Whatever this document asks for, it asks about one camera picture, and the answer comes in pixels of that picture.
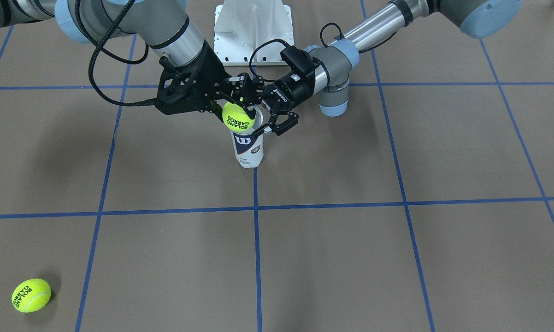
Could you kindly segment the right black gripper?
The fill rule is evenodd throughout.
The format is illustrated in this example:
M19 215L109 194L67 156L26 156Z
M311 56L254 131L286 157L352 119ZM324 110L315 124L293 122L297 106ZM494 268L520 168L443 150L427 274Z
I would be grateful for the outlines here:
M216 56L208 42L204 41L199 53L188 63L177 66L177 59L163 52L159 64L163 69L194 73L197 85L205 91L203 112L222 116L224 106L229 102L241 107L245 114L254 116L254 89L243 83L229 82L230 75Z

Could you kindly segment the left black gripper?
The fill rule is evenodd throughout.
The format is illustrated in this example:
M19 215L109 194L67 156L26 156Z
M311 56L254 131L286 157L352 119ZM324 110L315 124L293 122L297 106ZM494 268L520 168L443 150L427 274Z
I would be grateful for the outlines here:
M270 80L241 73L230 77L229 82L231 99L242 104L260 104L264 93L264 108L269 111L269 120L260 126L259 136L272 132L279 136L298 124L300 117L292 109L314 94L315 74L286 73L277 80ZM288 119L278 124L280 115L287 115Z

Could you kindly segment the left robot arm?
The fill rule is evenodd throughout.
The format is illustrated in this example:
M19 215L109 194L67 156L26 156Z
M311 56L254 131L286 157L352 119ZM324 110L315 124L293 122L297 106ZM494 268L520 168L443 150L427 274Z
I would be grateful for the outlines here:
M300 49L284 39L273 38L257 46L257 52L279 44L279 55L289 68L283 77L254 77L260 82L252 96L240 99L242 107L229 102L224 123L235 135L258 138L282 135L298 124L294 109L317 96L326 116L342 115L349 103L349 76L360 56L383 46L416 19L439 13L471 38L490 36L510 23L519 12L519 0L389 0L378 12L338 35L330 42Z

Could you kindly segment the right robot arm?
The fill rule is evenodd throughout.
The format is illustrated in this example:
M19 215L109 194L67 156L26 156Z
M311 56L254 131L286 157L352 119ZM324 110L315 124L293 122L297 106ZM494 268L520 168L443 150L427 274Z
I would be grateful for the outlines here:
M156 107L165 115L210 112L222 117L219 100L238 105L254 118L253 97L240 97L247 74L232 78L191 21L183 0L0 0L0 28L56 19L60 29L80 43L95 49L88 68L92 88L109 103L122 107ZM94 80L99 54L106 43L119 36L137 35L159 57L163 68L156 97L121 102L107 97Z

